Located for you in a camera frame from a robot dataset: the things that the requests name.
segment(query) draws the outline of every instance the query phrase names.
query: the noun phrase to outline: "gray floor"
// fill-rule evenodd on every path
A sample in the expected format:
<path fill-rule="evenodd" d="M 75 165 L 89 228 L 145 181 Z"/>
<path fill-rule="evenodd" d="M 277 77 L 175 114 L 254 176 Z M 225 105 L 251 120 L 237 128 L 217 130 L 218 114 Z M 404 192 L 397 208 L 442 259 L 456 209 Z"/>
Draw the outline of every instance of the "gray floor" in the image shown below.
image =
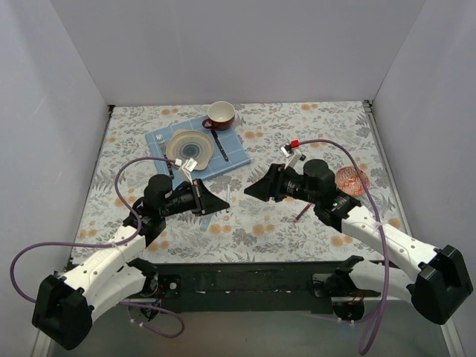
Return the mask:
<path fill-rule="evenodd" d="M 94 324 L 75 350 L 51 345 L 48 357 L 77 356 L 359 356 L 363 326 L 310 318 L 305 312 L 186 313 L 184 334 L 157 336 L 131 324 L 118 306 Z M 155 325 L 174 331 L 179 323 L 158 316 Z M 449 356 L 441 329 L 413 307 L 389 301 L 381 331 L 367 356 Z"/>

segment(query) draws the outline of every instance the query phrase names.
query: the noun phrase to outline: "blue placemat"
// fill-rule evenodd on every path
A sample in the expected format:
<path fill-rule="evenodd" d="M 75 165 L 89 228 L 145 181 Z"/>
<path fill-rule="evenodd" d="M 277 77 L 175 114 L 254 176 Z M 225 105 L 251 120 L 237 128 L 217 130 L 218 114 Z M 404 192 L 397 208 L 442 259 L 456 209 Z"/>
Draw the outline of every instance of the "blue placemat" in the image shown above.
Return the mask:
<path fill-rule="evenodd" d="M 200 117 L 196 119 L 191 119 L 184 121 L 182 123 L 173 124 L 165 128 L 155 130 L 146 134 L 147 145 L 149 145 L 149 150 L 152 156 L 158 156 L 163 158 L 164 154 L 161 148 L 158 145 L 157 135 L 162 135 L 162 138 L 165 140 L 165 143 L 168 145 L 170 139 L 172 138 L 173 133 L 178 129 L 186 130 L 197 130 L 208 135 L 213 143 L 213 156 L 208 163 L 208 166 L 205 170 L 202 171 L 192 171 L 192 179 L 202 179 L 203 181 L 212 179 L 219 175 L 223 175 L 229 171 L 236 169 L 245 164 L 251 162 L 250 157 L 243 149 L 243 145 L 238 139 L 238 135 L 235 133 L 233 128 L 217 131 L 218 138 L 222 143 L 223 148 L 225 149 L 226 154 L 230 161 L 225 161 L 223 158 L 218 146 L 216 145 L 215 139 L 213 138 L 211 131 L 205 129 L 202 126 L 202 121 L 207 117 Z M 164 175 L 169 174 L 167 165 L 163 161 L 155 161 L 155 168 L 158 173 L 163 173 Z M 180 173 L 177 173 L 176 168 L 172 168 L 175 178 L 172 180 L 173 188 L 175 189 L 179 184 L 184 181 L 184 178 Z"/>

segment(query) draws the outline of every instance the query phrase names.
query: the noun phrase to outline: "mug handle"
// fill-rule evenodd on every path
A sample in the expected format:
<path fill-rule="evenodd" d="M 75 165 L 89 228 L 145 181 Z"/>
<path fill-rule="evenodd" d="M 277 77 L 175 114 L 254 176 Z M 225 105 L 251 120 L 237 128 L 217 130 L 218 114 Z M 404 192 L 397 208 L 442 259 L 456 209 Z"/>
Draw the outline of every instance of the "mug handle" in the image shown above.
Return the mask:
<path fill-rule="evenodd" d="M 206 129 L 213 129 L 213 121 L 210 118 L 207 118 L 202 121 L 202 125 Z"/>

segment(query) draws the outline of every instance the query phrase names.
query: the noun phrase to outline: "cup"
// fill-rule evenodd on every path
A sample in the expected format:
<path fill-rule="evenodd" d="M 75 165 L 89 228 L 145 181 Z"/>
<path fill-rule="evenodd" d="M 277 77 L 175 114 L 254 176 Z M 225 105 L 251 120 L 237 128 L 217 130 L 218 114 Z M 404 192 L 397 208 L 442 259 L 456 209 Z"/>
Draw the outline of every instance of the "cup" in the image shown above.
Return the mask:
<path fill-rule="evenodd" d="M 202 122 L 206 129 L 226 130 L 235 120 L 235 108 L 229 102 L 215 102 L 208 107 L 208 118 Z"/>

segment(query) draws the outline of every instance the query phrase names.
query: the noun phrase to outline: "robotic arm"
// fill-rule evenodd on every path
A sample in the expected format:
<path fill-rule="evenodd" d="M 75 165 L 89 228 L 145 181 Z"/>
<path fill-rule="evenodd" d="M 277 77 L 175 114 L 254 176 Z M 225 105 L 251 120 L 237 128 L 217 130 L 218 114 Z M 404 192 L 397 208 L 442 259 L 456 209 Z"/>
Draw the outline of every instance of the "robotic arm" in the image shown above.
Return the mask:
<path fill-rule="evenodd" d="M 153 176 L 144 197 L 133 205 L 142 221 L 139 235 L 127 244 L 96 251 L 64 274 L 44 279 L 39 286 L 33 325 L 66 350 L 75 348 L 108 309 L 141 292 L 144 286 L 163 283 L 152 263 L 134 257 L 165 229 L 166 217 L 188 210 L 203 216 L 229 207 L 200 179 L 184 181 L 172 190 L 169 176 Z M 137 227 L 137 219 L 130 213 L 112 241 L 117 243 L 132 236 Z"/>
<path fill-rule="evenodd" d="M 293 166 L 305 159 L 299 143 L 282 148 L 286 164 L 272 164 L 265 176 L 245 189 L 245 193 L 267 202 L 287 196 L 314 204 L 315 215 L 337 231 L 354 237 L 382 253 L 379 226 L 361 202 L 340 191 L 334 172 L 323 160 L 309 160 L 303 174 Z M 389 295 L 412 303 L 435 324 L 444 324 L 472 293 L 463 255 L 450 245 L 443 249 L 420 242 L 391 225 L 383 225 L 390 260 L 400 269 L 390 268 Z M 380 292 L 384 267 L 352 256 L 318 288 L 324 296 L 347 296 L 363 289 Z"/>

